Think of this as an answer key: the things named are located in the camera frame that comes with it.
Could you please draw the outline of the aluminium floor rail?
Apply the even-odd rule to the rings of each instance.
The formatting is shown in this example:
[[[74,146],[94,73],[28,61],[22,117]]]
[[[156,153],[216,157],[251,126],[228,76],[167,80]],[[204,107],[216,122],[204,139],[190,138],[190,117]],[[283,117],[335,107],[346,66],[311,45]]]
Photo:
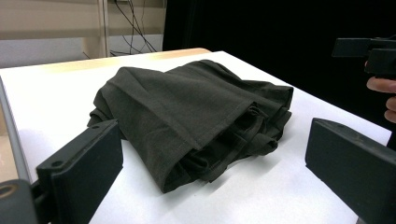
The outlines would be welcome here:
[[[0,78],[0,181],[16,178],[32,181],[6,89]]]

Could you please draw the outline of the dark grey garment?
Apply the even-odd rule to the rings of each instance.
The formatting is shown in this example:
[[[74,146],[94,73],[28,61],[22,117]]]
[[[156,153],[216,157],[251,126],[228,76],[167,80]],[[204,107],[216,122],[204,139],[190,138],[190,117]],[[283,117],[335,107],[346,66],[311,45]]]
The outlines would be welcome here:
[[[89,123],[117,120],[159,189],[169,192],[273,152],[292,96],[291,87],[243,80],[209,60],[166,72],[122,67],[96,93]]]

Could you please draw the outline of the black curtain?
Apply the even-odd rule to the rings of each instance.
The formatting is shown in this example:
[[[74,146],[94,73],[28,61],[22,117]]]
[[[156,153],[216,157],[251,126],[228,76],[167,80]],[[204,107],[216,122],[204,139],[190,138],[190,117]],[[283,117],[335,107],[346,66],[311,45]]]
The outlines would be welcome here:
[[[396,0],[167,0],[163,49],[223,50],[348,112],[394,130],[388,95],[361,58],[334,58],[339,37],[396,35]]]

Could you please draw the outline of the light wooden shelf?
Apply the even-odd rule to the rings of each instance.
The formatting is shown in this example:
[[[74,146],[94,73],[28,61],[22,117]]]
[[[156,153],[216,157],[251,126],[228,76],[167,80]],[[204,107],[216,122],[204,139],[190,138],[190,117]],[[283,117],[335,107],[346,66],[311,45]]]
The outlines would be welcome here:
[[[0,0],[0,40],[81,37],[91,58],[115,35],[161,35],[167,0]]]

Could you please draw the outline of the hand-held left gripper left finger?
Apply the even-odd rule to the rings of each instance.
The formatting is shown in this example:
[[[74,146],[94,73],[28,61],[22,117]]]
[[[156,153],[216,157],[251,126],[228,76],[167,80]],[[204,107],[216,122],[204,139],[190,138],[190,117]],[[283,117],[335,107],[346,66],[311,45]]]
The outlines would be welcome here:
[[[50,224],[88,224],[122,169],[116,120],[92,125],[36,167]]]

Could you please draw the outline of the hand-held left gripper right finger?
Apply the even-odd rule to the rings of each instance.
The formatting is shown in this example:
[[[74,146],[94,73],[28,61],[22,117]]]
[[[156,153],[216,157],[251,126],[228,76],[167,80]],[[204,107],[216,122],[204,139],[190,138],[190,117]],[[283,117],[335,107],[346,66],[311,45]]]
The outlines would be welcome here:
[[[305,164],[365,224],[396,224],[396,151],[343,124],[314,118]]]

